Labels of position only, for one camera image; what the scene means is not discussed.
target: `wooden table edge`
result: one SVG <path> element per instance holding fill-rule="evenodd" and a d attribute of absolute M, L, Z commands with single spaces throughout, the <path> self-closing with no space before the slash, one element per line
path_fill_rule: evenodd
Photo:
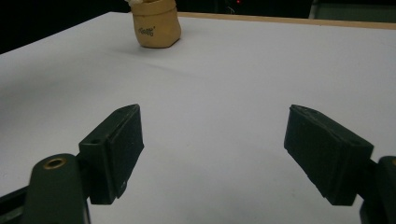
<path fill-rule="evenodd" d="M 224 14 L 209 14 L 209 13 L 195 13 L 195 12 L 178 12 L 178 16 L 188 17 L 188 18 L 213 19 L 213 20 L 267 21 L 267 22 L 296 23 L 296 24 L 309 24 L 309 25 L 326 25 L 326 26 L 343 26 L 343 27 L 396 30 L 396 23 L 387 23 L 387 22 L 325 21 L 325 20 L 313 20 L 313 19 L 224 15 Z"/>

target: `table surface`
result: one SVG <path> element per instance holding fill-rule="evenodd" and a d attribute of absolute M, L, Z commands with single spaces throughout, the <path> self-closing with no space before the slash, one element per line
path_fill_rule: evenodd
<path fill-rule="evenodd" d="M 140 104 L 145 149 L 124 195 L 92 223 L 360 223 L 331 206 L 283 148 L 289 107 L 328 115 L 395 155 L 396 31 L 179 18 L 144 49 L 107 13 L 0 55 L 0 195 Z"/>

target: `white tabletop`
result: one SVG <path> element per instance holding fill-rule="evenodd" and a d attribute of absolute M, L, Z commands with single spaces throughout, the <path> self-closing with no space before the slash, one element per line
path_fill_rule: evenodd
<path fill-rule="evenodd" d="M 0 55 L 0 195 L 36 162 L 78 154 L 116 108 L 140 104 L 146 145 L 124 195 L 92 223 L 360 223 L 320 196 L 283 148 L 291 104 L 395 155 L 396 31 L 180 18 L 143 49 L 108 13 Z"/>

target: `beige object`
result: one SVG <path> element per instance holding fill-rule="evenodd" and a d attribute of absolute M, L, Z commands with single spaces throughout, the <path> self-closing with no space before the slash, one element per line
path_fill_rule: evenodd
<path fill-rule="evenodd" d="M 175 0 L 144 0 L 132 7 L 134 33 L 147 48 L 168 48 L 180 39 Z"/>

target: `tan container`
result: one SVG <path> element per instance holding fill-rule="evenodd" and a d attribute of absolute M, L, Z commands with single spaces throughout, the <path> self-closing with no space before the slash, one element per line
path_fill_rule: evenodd
<path fill-rule="evenodd" d="M 168 48 L 180 39 L 175 0 L 145 0 L 132 7 L 134 33 L 146 48 Z"/>

